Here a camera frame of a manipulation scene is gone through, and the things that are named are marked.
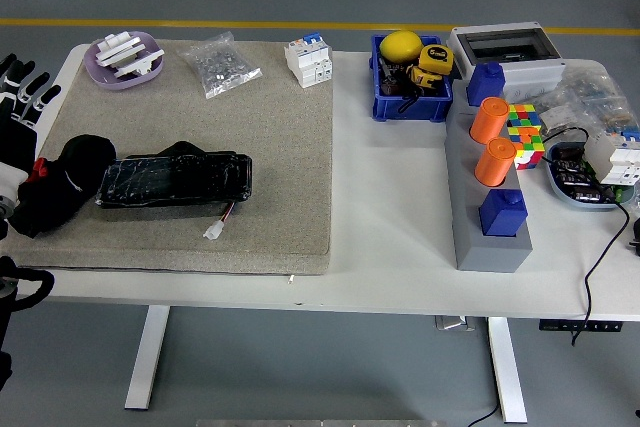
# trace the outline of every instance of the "white table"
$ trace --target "white table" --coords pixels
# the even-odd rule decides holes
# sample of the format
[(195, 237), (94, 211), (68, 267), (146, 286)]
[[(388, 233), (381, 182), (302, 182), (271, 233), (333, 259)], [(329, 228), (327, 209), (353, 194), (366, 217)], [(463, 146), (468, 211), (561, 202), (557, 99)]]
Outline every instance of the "white table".
[[(57, 80), (63, 88), (86, 48), (70, 53)], [(333, 204), (326, 275), (54, 270), (54, 299), (156, 306), (143, 333), (136, 365), (142, 373), (137, 384), (134, 373), (130, 396), (137, 397), (130, 405), (144, 405), (145, 398), (148, 403), (168, 314), (160, 306), (466, 315), (499, 318), (490, 322), (496, 372), (503, 376), (503, 394), (515, 392), (515, 399), (502, 397), (503, 413), (505, 420), (526, 422), (506, 318), (583, 318), (583, 277), (624, 217), (618, 209), (576, 210), (555, 196), (543, 166), (523, 171), (519, 180), (533, 252), (513, 274), (458, 271), (445, 125), (373, 121), (369, 57), (346, 52), (333, 57)], [(63, 100), (45, 111), (38, 124), (40, 142)], [(594, 320), (640, 320), (640, 263), (627, 246), (632, 237), (629, 227), (591, 277)], [(31, 286), (20, 288), (30, 293)]]

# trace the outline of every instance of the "blue plastic bin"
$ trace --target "blue plastic bin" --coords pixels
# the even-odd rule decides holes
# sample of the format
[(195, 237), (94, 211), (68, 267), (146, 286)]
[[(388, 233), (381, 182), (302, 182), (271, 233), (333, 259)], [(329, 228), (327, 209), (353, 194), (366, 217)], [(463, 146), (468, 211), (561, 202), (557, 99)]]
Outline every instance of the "blue plastic bin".
[[(373, 118), (384, 122), (387, 119), (397, 120), (430, 120), (431, 122), (443, 122), (447, 117), (447, 112), (453, 100), (451, 83), (448, 76), (444, 76), (439, 82), (438, 90), (433, 97), (420, 97), (418, 101), (409, 107), (402, 114), (398, 113), (398, 108), (406, 102), (400, 96), (384, 95), (380, 90), (380, 42), (385, 35), (374, 35), (371, 37), (372, 57), (369, 67), (373, 70)], [(420, 36), (423, 45), (441, 44), (440, 38), (436, 36)]]

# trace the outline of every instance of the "beige felt mat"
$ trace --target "beige felt mat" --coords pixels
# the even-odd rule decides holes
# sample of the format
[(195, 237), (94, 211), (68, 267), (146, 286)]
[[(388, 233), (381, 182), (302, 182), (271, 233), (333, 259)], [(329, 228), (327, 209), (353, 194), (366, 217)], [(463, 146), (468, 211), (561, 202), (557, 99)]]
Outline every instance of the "beige felt mat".
[(243, 274), (322, 274), (329, 262), (332, 82), (302, 89), (284, 44), (237, 42), (262, 77), (210, 100), (176, 49), (158, 41), (155, 79), (113, 92), (80, 66), (42, 156), (57, 159), (84, 133), (110, 139), (118, 157), (180, 140), (253, 159), (253, 194), (216, 241), (202, 237), (224, 206), (102, 210), (89, 201), (63, 227), (35, 239), (10, 232), (0, 249), (20, 265)]

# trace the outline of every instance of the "purple bowl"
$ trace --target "purple bowl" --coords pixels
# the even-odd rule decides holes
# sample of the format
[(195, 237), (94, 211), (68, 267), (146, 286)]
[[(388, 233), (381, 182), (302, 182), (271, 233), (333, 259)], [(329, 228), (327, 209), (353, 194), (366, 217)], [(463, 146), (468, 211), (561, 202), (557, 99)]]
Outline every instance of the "purple bowl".
[[(140, 42), (145, 46), (143, 50), (138, 52), (138, 58), (146, 57), (149, 54), (160, 50), (158, 43), (153, 37), (145, 32), (129, 32), (131, 37), (140, 37)], [(98, 44), (104, 39), (96, 40), (91, 44), (84, 54), (83, 63), (89, 73), (89, 76), (100, 87), (107, 90), (122, 90), (133, 87), (134, 85), (148, 82), (155, 78), (162, 70), (164, 55), (151, 62), (151, 72), (145, 75), (126, 74), (122, 77), (116, 77), (116, 70), (111, 67), (101, 67), (96, 63), (96, 55), (100, 53)]]

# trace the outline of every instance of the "orange cylinder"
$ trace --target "orange cylinder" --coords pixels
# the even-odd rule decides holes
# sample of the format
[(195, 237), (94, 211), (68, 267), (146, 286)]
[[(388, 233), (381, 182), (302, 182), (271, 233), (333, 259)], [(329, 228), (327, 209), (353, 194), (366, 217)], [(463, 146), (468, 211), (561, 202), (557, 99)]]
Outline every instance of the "orange cylinder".
[(500, 185), (516, 157), (516, 148), (509, 139), (494, 137), (489, 142), (476, 165), (476, 179), (487, 187)]
[(500, 131), (509, 116), (509, 104), (500, 97), (487, 97), (480, 104), (476, 118), (473, 121), (471, 138), (480, 144), (500, 135)]

